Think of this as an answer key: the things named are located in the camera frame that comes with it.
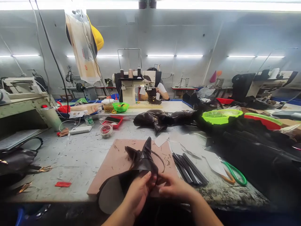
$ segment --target white shirt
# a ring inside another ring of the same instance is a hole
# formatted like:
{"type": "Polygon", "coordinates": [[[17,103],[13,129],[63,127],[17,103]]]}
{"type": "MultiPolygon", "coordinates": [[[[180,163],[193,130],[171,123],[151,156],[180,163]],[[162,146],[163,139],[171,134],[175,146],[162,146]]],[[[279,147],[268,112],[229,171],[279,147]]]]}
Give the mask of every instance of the white shirt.
{"type": "MultiPolygon", "coordinates": [[[[164,88],[163,84],[162,83],[159,83],[158,84],[158,88],[159,88],[159,91],[160,93],[166,93],[166,89],[164,88]]],[[[144,90],[144,87],[142,86],[141,89],[140,89],[140,94],[142,95],[145,95],[145,90],[144,90]]],[[[157,100],[160,100],[160,93],[157,93],[156,94],[156,99],[157,100]]]]}

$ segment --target smartphone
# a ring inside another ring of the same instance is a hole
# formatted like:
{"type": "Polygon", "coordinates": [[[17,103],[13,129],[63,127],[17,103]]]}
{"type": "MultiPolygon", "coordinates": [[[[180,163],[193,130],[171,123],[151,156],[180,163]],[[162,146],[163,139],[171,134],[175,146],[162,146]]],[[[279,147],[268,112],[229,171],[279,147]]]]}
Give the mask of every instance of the smartphone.
{"type": "Polygon", "coordinates": [[[114,123],[117,123],[117,124],[121,121],[120,119],[112,118],[112,117],[106,117],[105,120],[109,121],[109,122],[114,122],[114,123]]]}

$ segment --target leather boot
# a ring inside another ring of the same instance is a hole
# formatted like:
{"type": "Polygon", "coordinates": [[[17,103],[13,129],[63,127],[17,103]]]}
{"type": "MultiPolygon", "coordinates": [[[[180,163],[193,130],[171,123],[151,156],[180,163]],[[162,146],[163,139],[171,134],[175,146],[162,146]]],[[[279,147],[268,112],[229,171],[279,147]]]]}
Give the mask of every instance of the leather boot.
{"type": "Polygon", "coordinates": [[[196,112],[196,110],[176,111],[170,116],[174,119],[175,125],[191,125],[194,124],[193,121],[196,119],[194,117],[196,112]]]}
{"type": "Polygon", "coordinates": [[[175,120],[165,111],[152,109],[152,110],[148,110],[147,112],[150,112],[155,116],[157,116],[161,124],[167,124],[168,126],[175,124],[175,120]]]}
{"type": "Polygon", "coordinates": [[[98,206],[106,214],[112,214],[118,208],[124,200],[132,181],[139,176],[141,171],[145,173],[150,171],[152,177],[158,177],[158,167],[154,163],[151,154],[156,155],[161,160],[164,166],[163,172],[165,170],[162,158],[151,150],[150,137],[146,140],[142,151],[129,146],[126,146],[125,150],[132,160],[129,170],[106,179],[97,194],[98,206]]]}
{"type": "Polygon", "coordinates": [[[135,126],[152,126],[155,135],[162,129],[167,129],[167,125],[161,124],[158,117],[151,112],[143,112],[134,118],[135,126]]]}
{"type": "Polygon", "coordinates": [[[146,90],[146,92],[148,95],[148,102],[150,104],[160,105],[162,103],[162,101],[156,99],[157,96],[156,88],[152,88],[151,90],[146,90]]]}

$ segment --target red plastic basket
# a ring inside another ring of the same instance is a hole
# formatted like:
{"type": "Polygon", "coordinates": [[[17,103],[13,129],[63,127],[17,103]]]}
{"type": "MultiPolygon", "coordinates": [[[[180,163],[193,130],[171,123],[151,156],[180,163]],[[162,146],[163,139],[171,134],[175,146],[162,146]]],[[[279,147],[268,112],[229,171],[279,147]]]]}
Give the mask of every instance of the red plastic basket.
{"type": "Polygon", "coordinates": [[[231,104],[234,100],[226,98],[216,98],[221,104],[231,104]]]}
{"type": "Polygon", "coordinates": [[[259,117],[256,117],[256,116],[250,116],[250,115],[245,115],[245,118],[251,118],[251,119],[254,119],[254,120],[260,120],[261,123],[263,125],[266,126],[267,129],[269,130],[279,130],[281,129],[281,126],[272,122],[272,121],[269,121],[269,120],[266,120],[266,119],[263,119],[263,118],[259,118],[259,117]]]}
{"type": "MultiPolygon", "coordinates": [[[[118,129],[119,126],[120,126],[120,124],[122,123],[123,117],[112,116],[112,118],[120,119],[120,122],[119,122],[117,125],[113,125],[113,129],[118,129]]],[[[109,121],[104,121],[103,124],[111,124],[111,122],[109,122],[109,121]]]]}

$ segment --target person's right hand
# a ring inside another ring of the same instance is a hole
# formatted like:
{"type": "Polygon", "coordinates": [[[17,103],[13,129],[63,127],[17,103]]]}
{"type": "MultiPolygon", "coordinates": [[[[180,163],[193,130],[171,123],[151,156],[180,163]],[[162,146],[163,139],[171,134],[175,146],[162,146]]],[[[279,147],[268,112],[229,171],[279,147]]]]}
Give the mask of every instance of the person's right hand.
{"type": "Polygon", "coordinates": [[[200,196],[193,187],[180,178],[159,173],[158,182],[159,184],[166,182],[164,187],[159,188],[159,195],[162,197],[176,198],[190,204],[195,197],[200,196]]]}

